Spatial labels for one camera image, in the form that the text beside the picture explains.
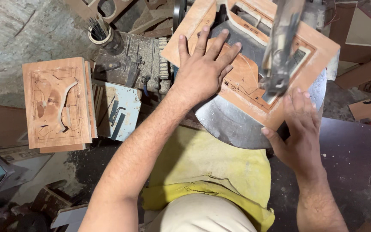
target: concrete floor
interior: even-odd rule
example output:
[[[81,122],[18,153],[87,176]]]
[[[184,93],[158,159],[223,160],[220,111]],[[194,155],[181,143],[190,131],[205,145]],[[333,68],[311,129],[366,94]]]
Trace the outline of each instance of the concrete floor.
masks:
[[[369,95],[357,89],[343,90],[329,82],[323,117],[354,122],[348,105],[368,97]],[[66,179],[68,183],[64,191],[71,196],[84,191],[87,194],[83,201],[88,202],[102,172],[120,144],[118,141],[100,138],[95,139],[87,150],[56,153],[33,181],[19,188],[12,201],[18,204],[31,202],[45,184]],[[272,157],[270,163],[272,187],[269,207],[275,210],[276,215],[270,231],[297,231],[298,187],[294,173],[277,157]],[[371,222],[371,177],[369,188],[363,191],[336,187],[331,189],[350,231],[356,230],[365,220]]]

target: scroll saw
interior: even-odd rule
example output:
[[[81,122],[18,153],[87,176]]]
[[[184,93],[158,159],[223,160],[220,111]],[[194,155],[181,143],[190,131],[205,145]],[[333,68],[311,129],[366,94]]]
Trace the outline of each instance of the scroll saw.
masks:
[[[190,54],[207,24],[211,39],[230,31],[224,47],[242,43],[218,94],[193,108],[214,137],[240,148],[269,148],[260,132],[267,126],[288,138],[280,96],[293,87],[309,90],[320,108],[325,66],[340,46],[300,21],[304,2],[280,0],[277,7],[269,0],[196,0],[186,13],[173,38],[184,34]],[[178,40],[171,39],[162,55],[179,66],[177,46]]]

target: cloth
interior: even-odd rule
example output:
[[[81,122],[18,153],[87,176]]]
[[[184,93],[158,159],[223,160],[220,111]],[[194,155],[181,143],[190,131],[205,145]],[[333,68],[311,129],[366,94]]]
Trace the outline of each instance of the cloth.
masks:
[[[146,227],[145,232],[257,232],[231,201],[205,194],[175,199]]]
[[[167,141],[143,189],[143,208],[162,210],[191,193],[221,196],[238,205],[258,231],[274,221],[267,210],[271,170],[265,150],[225,144],[206,131],[179,126]]]

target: saw table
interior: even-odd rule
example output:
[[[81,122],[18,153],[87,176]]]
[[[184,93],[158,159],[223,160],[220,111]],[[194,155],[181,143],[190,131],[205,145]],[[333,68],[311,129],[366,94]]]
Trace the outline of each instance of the saw table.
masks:
[[[316,28],[316,25],[321,24],[321,22],[317,22],[318,18],[324,20],[324,18],[319,17],[319,13],[304,14],[302,21]],[[261,63],[266,47],[234,27],[229,21],[224,21],[213,27],[210,38],[217,37],[222,29],[230,31],[230,35],[225,42],[228,44],[241,42],[242,47],[246,48],[242,49],[241,53],[255,61],[258,65],[259,74],[264,75]],[[316,103],[317,108],[322,106],[326,92],[326,81],[327,75],[326,69],[324,69],[308,89],[310,98]],[[219,95],[214,95],[207,101],[200,103],[193,108],[193,112],[210,134],[227,144],[244,149],[271,148],[269,140],[260,130],[264,126]],[[283,140],[290,136],[285,122],[277,132]]]

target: scrap wood pile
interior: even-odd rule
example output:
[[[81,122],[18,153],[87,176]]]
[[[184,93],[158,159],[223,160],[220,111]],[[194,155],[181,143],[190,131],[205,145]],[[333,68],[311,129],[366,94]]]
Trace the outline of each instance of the scrap wood pile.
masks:
[[[76,57],[22,69],[30,149],[83,150],[97,138],[89,62]]]

